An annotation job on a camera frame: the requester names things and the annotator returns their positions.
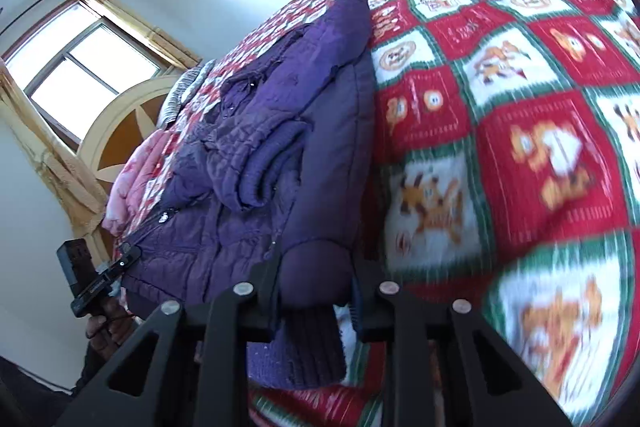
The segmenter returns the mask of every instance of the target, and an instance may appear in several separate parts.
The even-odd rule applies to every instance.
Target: curtain
[[[153,26],[123,6],[118,0],[83,0],[102,17],[118,25],[133,38],[142,42],[168,62],[182,70],[197,66],[202,60],[195,53],[172,39],[157,26]]]
[[[92,172],[56,136],[0,60],[0,118],[58,198],[76,237],[88,238],[104,217],[107,194]]]

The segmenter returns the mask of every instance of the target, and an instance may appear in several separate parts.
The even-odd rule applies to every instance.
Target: red checkered blanket
[[[181,112],[134,229],[219,85],[334,0],[293,0],[212,70]],[[631,0],[369,0],[378,80],[372,244],[398,282],[464,297],[581,425],[640,341],[640,32]],[[252,389],[262,425],[380,422],[383,349],[355,341],[348,375]]]

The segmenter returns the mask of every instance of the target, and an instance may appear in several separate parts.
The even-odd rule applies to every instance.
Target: ribbed cuff
[[[271,344],[247,345],[249,378],[266,387],[313,389],[340,382],[346,365],[334,308],[283,311]]]

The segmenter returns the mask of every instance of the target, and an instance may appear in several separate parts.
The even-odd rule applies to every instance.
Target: pink jacket
[[[158,164],[169,131],[156,130],[133,152],[111,188],[102,227],[111,235],[120,235],[138,210],[146,182]]]

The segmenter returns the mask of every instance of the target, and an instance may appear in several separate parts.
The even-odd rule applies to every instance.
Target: purple puffer coat
[[[129,303],[197,304],[245,280],[279,237],[283,316],[271,344],[248,346],[249,376],[286,389],[344,376],[332,304],[351,284],[372,149],[375,76],[367,0],[337,0],[222,85],[174,175],[126,238],[142,257]]]

